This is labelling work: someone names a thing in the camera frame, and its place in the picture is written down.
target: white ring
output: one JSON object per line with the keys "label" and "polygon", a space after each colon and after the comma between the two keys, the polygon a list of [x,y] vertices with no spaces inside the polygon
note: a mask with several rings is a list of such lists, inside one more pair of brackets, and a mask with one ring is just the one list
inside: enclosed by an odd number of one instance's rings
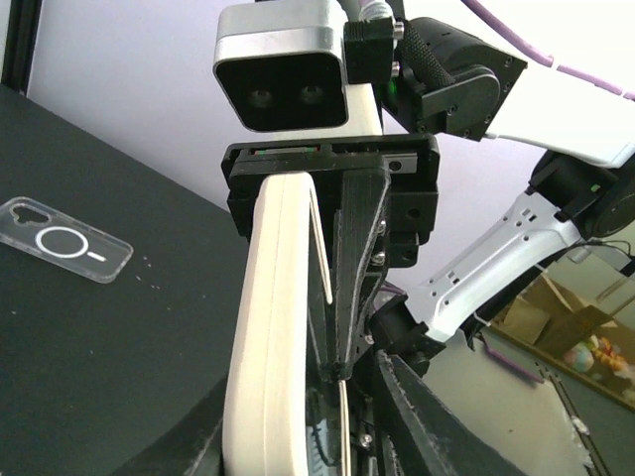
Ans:
{"label": "white ring", "polygon": [[[51,231],[65,231],[67,233],[70,233],[71,235],[75,235],[77,238],[81,240],[81,249],[74,253],[56,253],[55,251],[51,251],[49,248],[44,246],[44,243],[42,243],[42,238],[44,238],[44,235],[46,235],[47,233]],[[51,256],[55,256],[56,258],[63,258],[67,260],[70,260],[72,258],[78,258],[81,255],[83,255],[86,251],[88,251],[88,240],[86,240],[86,237],[83,236],[81,233],[79,233],[77,230],[73,230],[72,228],[67,228],[65,226],[50,226],[49,228],[40,230],[38,234],[36,235],[36,245],[38,246],[38,248],[40,248],[40,250],[44,251],[45,253]]]}

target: bolt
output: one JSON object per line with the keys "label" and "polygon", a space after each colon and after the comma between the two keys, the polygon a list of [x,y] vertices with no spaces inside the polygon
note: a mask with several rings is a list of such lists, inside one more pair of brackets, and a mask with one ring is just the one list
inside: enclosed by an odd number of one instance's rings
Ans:
{"label": "bolt", "polygon": [[390,75],[392,77],[397,77],[399,75],[399,71],[401,71],[401,67],[397,61],[393,61],[393,68],[390,71]]}
{"label": "bolt", "polygon": [[386,253],[380,251],[370,259],[370,262],[375,266],[383,266],[386,263]]}
{"label": "bolt", "polygon": [[404,22],[395,22],[395,25],[393,26],[393,33],[395,40],[401,42],[406,33],[406,25],[404,25]]}
{"label": "bolt", "polygon": [[373,437],[368,433],[362,434],[359,437],[359,442],[364,448],[370,448],[370,443],[373,442]]}

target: white wall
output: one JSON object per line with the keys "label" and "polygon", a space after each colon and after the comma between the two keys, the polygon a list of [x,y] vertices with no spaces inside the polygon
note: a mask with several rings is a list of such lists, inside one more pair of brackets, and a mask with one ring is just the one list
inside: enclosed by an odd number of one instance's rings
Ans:
{"label": "white wall", "polygon": [[[240,127],[211,75],[217,16],[229,3],[237,2],[45,0],[29,96],[223,205],[223,151],[255,137]],[[625,12],[634,9],[631,3],[485,1],[539,47],[635,87],[630,64],[620,59],[632,45],[626,32],[633,15]],[[435,16],[509,48],[458,0],[410,0],[407,6],[411,18]],[[399,131],[394,123],[387,129]],[[440,143],[437,230],[420,264],[394,273],[399,282],[425,279],[484,232],[525,187],[542,154],[502,140],[440,137]]]}
{"label": "white wall", "polygon": [[7,27],[9,26],[9,12],[11,0],[0,0],[0,76],[4,64],[4,49],[7,43]]}

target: black table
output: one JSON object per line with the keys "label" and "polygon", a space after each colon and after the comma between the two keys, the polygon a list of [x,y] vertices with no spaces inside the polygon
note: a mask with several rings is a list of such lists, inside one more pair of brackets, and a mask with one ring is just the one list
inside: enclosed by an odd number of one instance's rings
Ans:
{"label": "black table", "polygon": [[228,213],[4,87],[0,151],[0,203],[29,196],[135,248],[101,285],[0,245],[0,472],[105,475],[226,373],[247,244]]}

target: purple cable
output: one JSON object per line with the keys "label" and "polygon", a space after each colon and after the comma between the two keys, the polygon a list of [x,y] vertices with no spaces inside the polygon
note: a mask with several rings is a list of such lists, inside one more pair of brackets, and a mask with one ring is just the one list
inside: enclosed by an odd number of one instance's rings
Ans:
{"label": "purple cable", "polygon": [[[461,2],[474,15],[481,19],[489,28],[494,30],[494,32],[496,32],[503,39],[509,42],[510,45],[516,48],[523,55],[527,56],[529,59],[537,62],[538,64],[541,64],[542,66],[552,67],[554,65],[554,57],[541,53],[539,50],[527,43],[525,40],[519,37],[511,28],[509,28],[498,18],[496,18],[496,16],[492,12],[487,10],[487,8],[485,8],[478,0],[461,0]],[[604,89],[605,91],[611,92],[613,94],[621,95],[622,93],[624,93],[624,90],[621,87],[574,67],[561,64],[556,68],[556,70],[563,74],[576,77],[577,79],[590,82],[600,89]],[[631,101],[635,100],[635,91],[625,92],[624,98]]]}

